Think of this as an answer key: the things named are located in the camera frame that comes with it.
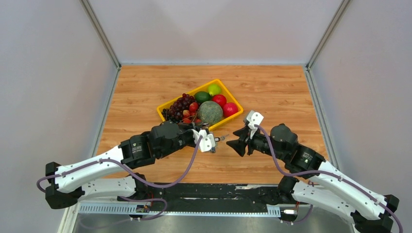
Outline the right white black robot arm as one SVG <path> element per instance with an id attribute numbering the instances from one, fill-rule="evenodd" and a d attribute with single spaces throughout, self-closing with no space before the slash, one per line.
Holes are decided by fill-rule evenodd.
<path id="1" fill-rule="evenodd" d="M 298 142 L 297 134 L 279 124 L 267 134 L 256 125 L 246 125 L 233 133 L 238 139 L 227 141 L 240 156 L 254 151 L 271 156 L 283 174 L 278 185 L 282 202 L 304 202 L 329 211 L 346 220 L 359 233 L 390 233 L 393 224 L 403 226 L 395 211 L 399 199 L 380 195 L 340 172 L 315 150 Z"/>

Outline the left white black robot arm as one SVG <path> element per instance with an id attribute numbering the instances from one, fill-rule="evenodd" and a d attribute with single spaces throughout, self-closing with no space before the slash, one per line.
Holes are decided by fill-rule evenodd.
<path id="1" fill-rule="evenodd" d="M 184 147 L 207 152 L 215 146 L 214 135 L 200 125 L 165 121 L 87 160 L 66 166 L 56 162 L 46 164 L 45 179 L 50 185 L 43 189 L 45 200 L 52 209 L 100 197 L 143 201 L 150 197 L 149 187 L 167 185 L 150 183 L 133 169 L 152 165 Z"/>

